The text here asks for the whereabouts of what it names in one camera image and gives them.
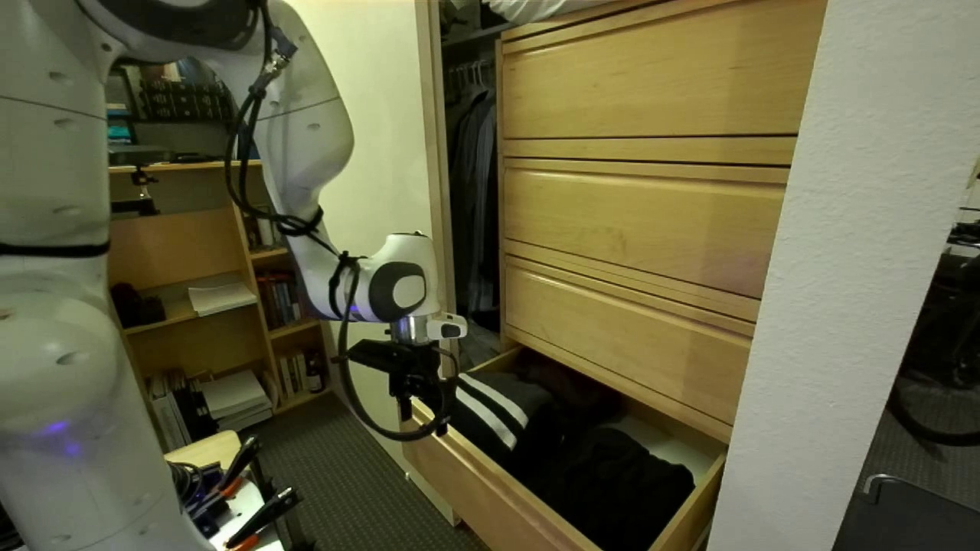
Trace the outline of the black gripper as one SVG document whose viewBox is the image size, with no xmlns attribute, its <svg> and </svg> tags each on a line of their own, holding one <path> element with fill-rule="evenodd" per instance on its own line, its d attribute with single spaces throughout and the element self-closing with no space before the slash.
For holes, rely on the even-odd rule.
<svg viewBox="0 0 980 551">
<path fill-rule="evenodd" d="M 438 373 L 442 351 L 436 345 L 361 340 L 348 349 L 348 357 L 384 372 L 390 378 L 390 395 L 397 403 L 397 420 L 412 416 L 412 397 L 436 410 L 436 437 L 444 437 L 452 412 L 452 383 Z"/>
</svg>

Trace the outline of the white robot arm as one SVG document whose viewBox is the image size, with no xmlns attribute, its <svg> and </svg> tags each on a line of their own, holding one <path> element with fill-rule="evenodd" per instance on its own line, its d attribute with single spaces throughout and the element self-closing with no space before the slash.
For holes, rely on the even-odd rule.
<svg viewBox="0 0 980 551">
<path fill-rule="evenodd" d="M 436 250 L 396 232 L 369 256 L 327 241 L 318 193 L 352 121 L 288 0 L 0 0 L 0 492 L 27 551 L 210 551 L 182 507 L 111 292 L 245 266 L 206 225 L 111 218 L 105 84 L 122 57 L 193 57 L 234 93 L 228 166 L 264 169 L 309 307 L 430 345 L 465 321 L 438 301 Z"/>
</svg>

